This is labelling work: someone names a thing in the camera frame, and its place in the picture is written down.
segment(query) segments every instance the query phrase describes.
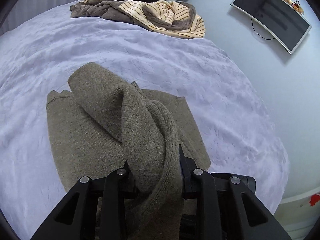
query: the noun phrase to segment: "silver bolt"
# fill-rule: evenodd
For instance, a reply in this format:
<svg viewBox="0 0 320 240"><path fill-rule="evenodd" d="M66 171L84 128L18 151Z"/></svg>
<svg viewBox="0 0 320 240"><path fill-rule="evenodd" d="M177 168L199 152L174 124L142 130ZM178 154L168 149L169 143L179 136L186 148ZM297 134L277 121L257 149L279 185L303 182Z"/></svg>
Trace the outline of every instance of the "silver bolt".
<svg viewBox="0 0 320 240"><path fill-rule="evenodd" d="M125 173L126 173L127 171L125 170L125 169L119 169L119 170L117 170L117 174L118 175L124 175Z"/></svg>
<svg viewBox="0 0 320 240"><path fill-rule="evenodd" d="M240 179L238 178L238 177L232 177L231 178L231 182L233 183L233 184L239 184L240 183Z"/></svg>
<svg viewBox="0 0 320 240"><path fill-rule="evenodd" d="M82 177L81 179L80 179L80 182L81 183L87 183L89 181L89 177L87 177L87 176L84 176L84 177Z"/></svg>
<svg viewBox="0 0 320 240"><path fill-rule="evenodd" d="M193 173L196 174L196 175L201 175L203 173L203 170L201 169L194 169L193 170Z"/></svg>

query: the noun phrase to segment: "bed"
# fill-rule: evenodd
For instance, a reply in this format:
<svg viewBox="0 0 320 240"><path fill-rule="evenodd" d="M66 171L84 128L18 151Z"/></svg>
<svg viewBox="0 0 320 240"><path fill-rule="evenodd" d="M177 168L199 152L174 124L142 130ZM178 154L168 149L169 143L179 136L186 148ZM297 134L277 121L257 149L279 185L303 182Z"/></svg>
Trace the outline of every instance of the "bed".
<svg viewBox="0 0 320 240"><path fill-rule="evenodd" d="M211 159L209 172L255 177L257 197L274 213L288 156L263 101L228 55L207 39L98 17L71 19L71 4L0 37L0 208L21 240L66 193L48 139L47 94L70 90L68 77L92 61L142 89L184 96Z"/></svg>

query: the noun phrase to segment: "wall-mounted tv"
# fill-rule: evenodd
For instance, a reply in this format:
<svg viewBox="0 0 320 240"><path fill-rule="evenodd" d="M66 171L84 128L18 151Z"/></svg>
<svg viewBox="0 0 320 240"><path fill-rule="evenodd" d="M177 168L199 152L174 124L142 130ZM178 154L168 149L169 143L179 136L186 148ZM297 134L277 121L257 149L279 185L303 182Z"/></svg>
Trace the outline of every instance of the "wall-mounted tv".
<svg viewBox="0 0 320 240"><path fill-rule="evenodd" d="M283 0L234 0L232 6L265 27L292 54L311 25Z"/></svg>

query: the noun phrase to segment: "triangular cutout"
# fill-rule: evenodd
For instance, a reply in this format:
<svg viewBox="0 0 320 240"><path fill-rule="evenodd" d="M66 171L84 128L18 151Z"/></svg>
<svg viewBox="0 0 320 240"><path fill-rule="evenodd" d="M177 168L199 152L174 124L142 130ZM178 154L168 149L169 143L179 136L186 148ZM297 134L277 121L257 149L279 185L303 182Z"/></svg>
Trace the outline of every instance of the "triangular cutout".
<svg viewBox="0 0 320 240"><path fill-rule="evenodd" d="M249 226L254 227L268 221L262 211L254 204L247 194L242 193L241 197L247 214Z"/></svg>
<svg viewBox="0 0 320 240"><path fill-rule="evenodd" d="M75 216L79 196L80 196L80 193L78 193L78 192L72 196L72 198L62 208L60 213L55 218L56 222L66 224L68 226L70 226L72 224L73 218Z"/></svg>

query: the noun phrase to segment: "red sticker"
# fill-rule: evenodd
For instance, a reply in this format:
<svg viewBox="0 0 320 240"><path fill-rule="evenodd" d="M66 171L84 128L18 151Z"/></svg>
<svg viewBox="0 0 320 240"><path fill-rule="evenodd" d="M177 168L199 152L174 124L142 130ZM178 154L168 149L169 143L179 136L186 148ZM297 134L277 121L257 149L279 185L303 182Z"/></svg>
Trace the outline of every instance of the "red sticker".
<svg viewBox="0 0 320 240"><path fill-rule="evenodd" d="M320 195L318 194L314 194L311 196L311 199L310 199L310 206L314 206L318 201L320 201Z"/></svg>

